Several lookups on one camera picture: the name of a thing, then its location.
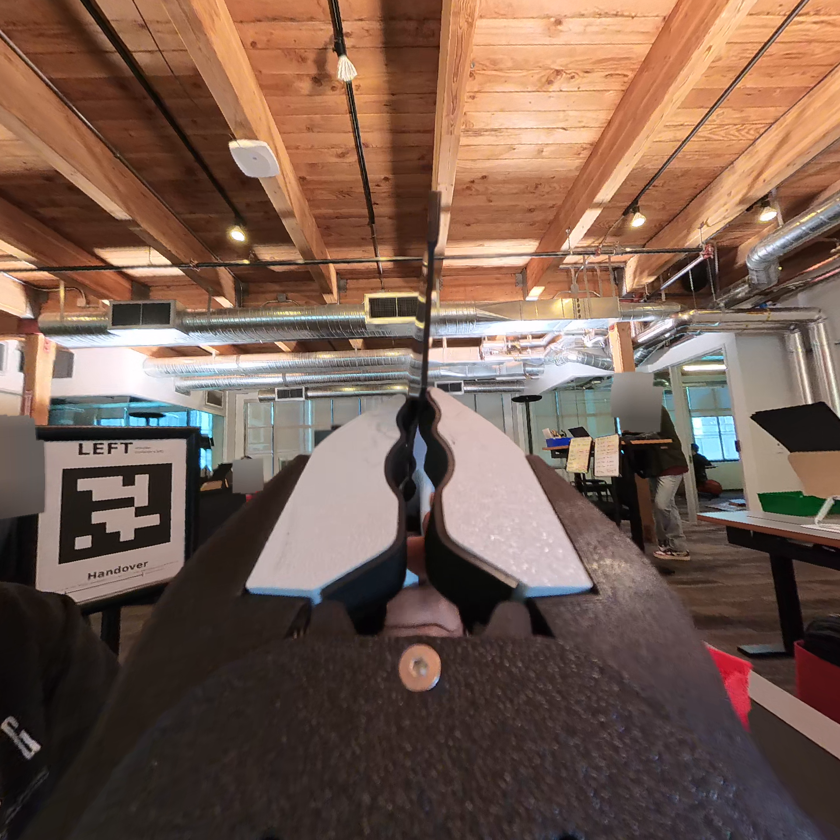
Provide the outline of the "person's black hoodie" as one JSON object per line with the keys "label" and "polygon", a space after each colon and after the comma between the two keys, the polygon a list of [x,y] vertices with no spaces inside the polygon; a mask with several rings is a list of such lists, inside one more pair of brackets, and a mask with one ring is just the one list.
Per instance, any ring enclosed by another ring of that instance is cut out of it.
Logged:
{"label": "person's black hoodie", "polygon": [[66,595],[1,583],[1,838],[19,838],[72,764],[119,672]]}

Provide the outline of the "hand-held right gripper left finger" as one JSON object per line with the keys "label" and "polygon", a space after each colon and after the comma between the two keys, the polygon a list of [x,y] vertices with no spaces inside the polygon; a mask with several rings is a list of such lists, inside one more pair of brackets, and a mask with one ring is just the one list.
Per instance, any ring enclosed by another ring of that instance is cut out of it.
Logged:
{"label": "hand-held right gripper left finger", "polygon": [[315,447],[247,579],[249,593],[389,601],[400,591],[405,402],[363,413]]}

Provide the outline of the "wooden-rimmed black board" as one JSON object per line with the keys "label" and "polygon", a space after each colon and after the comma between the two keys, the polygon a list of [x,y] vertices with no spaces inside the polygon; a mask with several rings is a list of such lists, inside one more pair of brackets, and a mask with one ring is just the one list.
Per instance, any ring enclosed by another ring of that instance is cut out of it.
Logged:
{"label": "wooden-rimmed black board", "polygon": [[788,451],[807,496],[839,498],[839,418],[829,405],[777,408],[751,419]]}

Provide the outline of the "red plastic bin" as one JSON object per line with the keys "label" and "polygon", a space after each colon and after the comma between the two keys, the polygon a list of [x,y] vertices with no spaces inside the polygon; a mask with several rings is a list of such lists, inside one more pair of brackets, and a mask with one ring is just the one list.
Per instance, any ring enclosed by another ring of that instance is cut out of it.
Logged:
{"label": "red plastic bin", "polygon": [[752,666],[749,662],[735,655],[706,644],[707,650],[718,669],[731,707],[740,719],[746,731],[750,731],[749,714],[752,707],[749,693]]}

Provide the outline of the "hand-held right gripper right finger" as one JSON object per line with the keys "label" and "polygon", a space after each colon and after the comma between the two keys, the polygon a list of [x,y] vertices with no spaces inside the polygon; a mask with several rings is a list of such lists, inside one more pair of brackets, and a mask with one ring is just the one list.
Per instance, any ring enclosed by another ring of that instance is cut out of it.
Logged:
{"label": "hand-held right gripper right finger", "polygon": [[424,472],[434,486],[427,574],[448,599],[589,592],[592,579],[519,446],[431,388]]}

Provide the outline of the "person's left hand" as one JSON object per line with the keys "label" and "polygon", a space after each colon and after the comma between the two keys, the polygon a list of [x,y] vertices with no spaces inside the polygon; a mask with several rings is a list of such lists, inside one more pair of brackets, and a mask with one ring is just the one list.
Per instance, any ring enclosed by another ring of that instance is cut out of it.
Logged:
{"label": "person's left hand", "polygon": [[402,589],[387,606],[381,634],[388,637],[462,637],[457,606],[430,584]]}

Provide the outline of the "long wooden desk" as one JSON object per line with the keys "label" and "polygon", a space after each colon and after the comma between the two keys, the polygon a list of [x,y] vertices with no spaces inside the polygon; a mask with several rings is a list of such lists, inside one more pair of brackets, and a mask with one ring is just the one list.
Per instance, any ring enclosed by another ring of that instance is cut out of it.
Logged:
{"label": "long wooden desk", "polygon": [[697,518],[724,527],[731,545],[765,553],[770,560],[782,641],[741,645],[738,651],[751,658],[791,658],[804,634],[793,563],[839,571],[838,531],[816,528],[807,518],[765,511],[704,512]]}

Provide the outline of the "silver ventilation duct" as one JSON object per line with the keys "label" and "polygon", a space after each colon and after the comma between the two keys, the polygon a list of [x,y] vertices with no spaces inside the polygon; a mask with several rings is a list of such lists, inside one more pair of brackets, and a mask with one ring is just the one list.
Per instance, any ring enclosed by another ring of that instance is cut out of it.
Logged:
{"label": "silver ventilation duct", "polygon": [[783,256],[839,225],[839,192],[835,192],[759,241],[747,255],[748,289],[774,286]]}
{"label": "silver ventilation duct", "polygon": [[405,384],[417,392],[436,381],[520,382],[544,372],[541,359],[431,360],[409,350],[253,353],[146,359],[143,373],[173,379],[178,392],[254,391],[306,385]]}
{"label": "silver ventilation duct", "polygon": [[[106,311],[49,313],[39,330],[67,348],[175,347],[300,340],[413,339],[417,297],[367,297],[361,304],[276,306],[187,311],[175,301],[116,301]],[[653,321],[676,314],[676,303],[618,298],[441,303],[432,307],[431,334],[442,338],[551,333],[605,328],[615,321]]]}

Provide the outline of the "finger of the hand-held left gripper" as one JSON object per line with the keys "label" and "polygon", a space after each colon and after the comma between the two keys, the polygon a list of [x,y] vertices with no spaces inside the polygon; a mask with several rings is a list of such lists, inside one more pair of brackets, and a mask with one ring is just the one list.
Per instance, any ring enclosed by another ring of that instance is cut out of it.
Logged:
{"label": "finger of the hand-held left gripper", "polygon": [[414,437],[413,444],[413,483],[415,492],[413,495],[413,514],[419,519],[424,519],[431,508],[431,497],[434,493],[434,483],[425,472],[425,458],[427,446],[422,436]]}

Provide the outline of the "black packet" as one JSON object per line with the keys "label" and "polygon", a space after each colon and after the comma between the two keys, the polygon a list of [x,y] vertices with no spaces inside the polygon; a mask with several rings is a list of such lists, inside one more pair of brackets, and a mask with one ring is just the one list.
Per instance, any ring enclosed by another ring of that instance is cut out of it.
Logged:
{"label": "black packet", "polygon": [[413,336],[413,352],[408,368],[408,391],[411,397],[423,400],[427,391],[429,348],[433,309],[435,254],[440,236],[442,218],[442,194],[429,194],[427,212],[427,266],[424,286],[417,298]]}

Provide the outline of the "white ceiling access point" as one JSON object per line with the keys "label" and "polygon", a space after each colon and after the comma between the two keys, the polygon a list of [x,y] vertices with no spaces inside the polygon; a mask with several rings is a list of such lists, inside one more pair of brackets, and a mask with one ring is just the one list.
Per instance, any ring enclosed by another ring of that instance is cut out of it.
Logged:
{"label": "white ceiling access point", "polygon": [[280,173],[278,159],[265,141],[231,140],[228,149],[239,170],[249,178],[273,178]]}

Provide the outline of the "black floor lamp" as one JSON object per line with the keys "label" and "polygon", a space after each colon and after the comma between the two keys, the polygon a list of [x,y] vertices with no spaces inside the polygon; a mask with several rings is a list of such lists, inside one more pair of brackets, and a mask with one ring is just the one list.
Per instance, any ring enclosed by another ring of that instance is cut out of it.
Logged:
{"label": "black floor lamp", "polygon": [[542,399],[540,394],[519,394],[511,398],[511,402],[524,406],[524,427],[527,433],[528,453],[533,455],[533,440],[532,440],[532,420],[531,420],[531,404],[539,402]]}

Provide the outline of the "black round bag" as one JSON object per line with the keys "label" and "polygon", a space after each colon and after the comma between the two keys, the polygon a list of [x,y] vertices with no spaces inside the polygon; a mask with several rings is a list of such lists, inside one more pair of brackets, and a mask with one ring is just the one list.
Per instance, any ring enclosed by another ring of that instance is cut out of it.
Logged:
{"label": "black round bag", "polygon": [[836,667],[840,666],[838,614],[818,616],[809,622],[801,641],[802,648],[809,654]]}

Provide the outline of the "green plastic bin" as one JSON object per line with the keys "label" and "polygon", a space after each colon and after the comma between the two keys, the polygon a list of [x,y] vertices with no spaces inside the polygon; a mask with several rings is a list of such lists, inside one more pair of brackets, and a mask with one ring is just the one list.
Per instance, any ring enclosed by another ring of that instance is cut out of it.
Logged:
{"label": "green plastic bin", "polygon": [[758,498],[764,512],[810,519],[817,517],[826,502],[798,490],[761,492]]}

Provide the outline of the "framed marker sign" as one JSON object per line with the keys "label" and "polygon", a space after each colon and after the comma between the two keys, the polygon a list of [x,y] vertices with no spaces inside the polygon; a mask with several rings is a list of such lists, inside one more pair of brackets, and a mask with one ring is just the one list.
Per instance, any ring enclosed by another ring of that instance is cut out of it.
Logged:
{"label": "framed marker sign", "polygon": [[45,445],[35,587],[79,605],[169,583],[193,552],[194,427],[37,427]]}

